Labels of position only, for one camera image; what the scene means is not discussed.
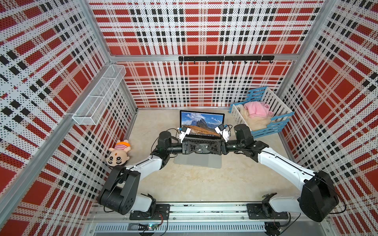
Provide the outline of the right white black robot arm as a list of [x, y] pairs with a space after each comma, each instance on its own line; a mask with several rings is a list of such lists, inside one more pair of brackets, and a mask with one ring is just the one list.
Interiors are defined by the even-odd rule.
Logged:
[[222, 154], [240, 151], [246, 157], [275, 171], [300, 191], [295, 196], [269, 194], [263, 201], [269, 209], [275, 212], [302, 213], [316, 222], [322, 222], [328, 215], [334, 214], [339, 197], [328, 173], [314, 172], [281, 156], [266, 143], [254, 140], [245, 124], [236, 125], [234, 131], [236, 139], [230, 140], [229, 132], [223, 124], [215, 129], [222, 136], [217, 151]]

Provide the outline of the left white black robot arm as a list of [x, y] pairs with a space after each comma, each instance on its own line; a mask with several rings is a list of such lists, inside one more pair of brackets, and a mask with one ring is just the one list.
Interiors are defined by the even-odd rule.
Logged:
[[116, 166], [106, 180], [97, 198], [97, 203], [108, 208], [108, 212], [125, 215], [130, 211], [145, 213], [148, 217], [155, 215], [156, 200], [150, 195], [138, 194], [141, 180], [162, 169], [171, 154], [191, 154], [200, 149], [200, 145], [190, 142], [177, 142], [169, 131], [163, 131], [157, 138], [157, 146], [144, 160], [131, 166]]

